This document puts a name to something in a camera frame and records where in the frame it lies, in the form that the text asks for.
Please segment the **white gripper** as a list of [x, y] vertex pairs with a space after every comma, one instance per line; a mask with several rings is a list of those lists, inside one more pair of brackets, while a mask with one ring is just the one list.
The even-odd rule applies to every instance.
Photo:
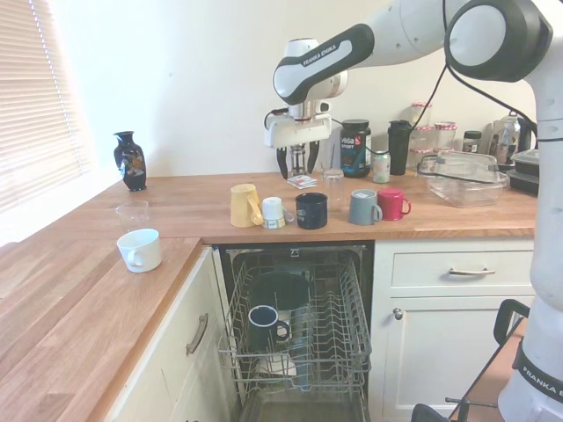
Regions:
[[267, 123], [265, 145], [276, 150], [276, 161], [283, 178], [289, 175], [287, 149], [285, 147], [309, 143], [307, 172], [313, 173], [318, 159], [320, 141], [327, 139], [332, 132], [332, 119], [329, 114], [314, 116], [311, 120], [298, 122], [291, 116], [279, 115]]

